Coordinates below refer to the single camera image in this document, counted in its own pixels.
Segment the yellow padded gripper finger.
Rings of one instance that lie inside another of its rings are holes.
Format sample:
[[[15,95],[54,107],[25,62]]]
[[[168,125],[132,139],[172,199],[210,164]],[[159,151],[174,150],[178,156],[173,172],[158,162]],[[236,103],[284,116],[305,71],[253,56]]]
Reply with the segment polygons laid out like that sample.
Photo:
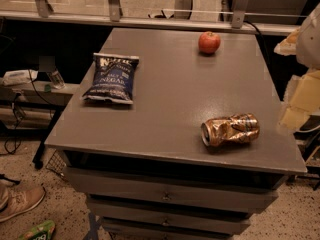
[[[289,80],[280,113],[279,124],[290,130],[299,130],[320,109],[320,70],[309,69]]]

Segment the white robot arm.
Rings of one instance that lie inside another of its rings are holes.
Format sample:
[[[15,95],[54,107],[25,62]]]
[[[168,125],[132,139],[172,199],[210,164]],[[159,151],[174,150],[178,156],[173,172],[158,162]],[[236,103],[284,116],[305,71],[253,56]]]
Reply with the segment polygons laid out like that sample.
[[[308,68],[303,76],[292,77],[285,91],[280,124],[296,131],[320,108],[320,5],[276,45],[274,52],[295,55],[297,62]]]

